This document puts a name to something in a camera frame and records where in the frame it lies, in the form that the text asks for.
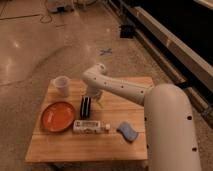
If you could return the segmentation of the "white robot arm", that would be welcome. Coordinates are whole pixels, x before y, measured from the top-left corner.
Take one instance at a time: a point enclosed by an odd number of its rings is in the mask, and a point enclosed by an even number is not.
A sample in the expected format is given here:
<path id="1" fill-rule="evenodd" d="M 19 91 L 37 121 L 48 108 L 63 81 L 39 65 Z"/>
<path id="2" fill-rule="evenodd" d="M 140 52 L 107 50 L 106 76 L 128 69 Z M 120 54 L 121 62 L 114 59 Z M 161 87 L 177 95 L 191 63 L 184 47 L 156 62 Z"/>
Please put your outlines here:
<path id="1" fill-rule="evenodd" d="M 134 83 L 106 75 L 99 63 L 82 74 L 86 94 L 102 90 L 144 107 L 149 171 L 202 171 L 190 100 L 174 84 Z"/>

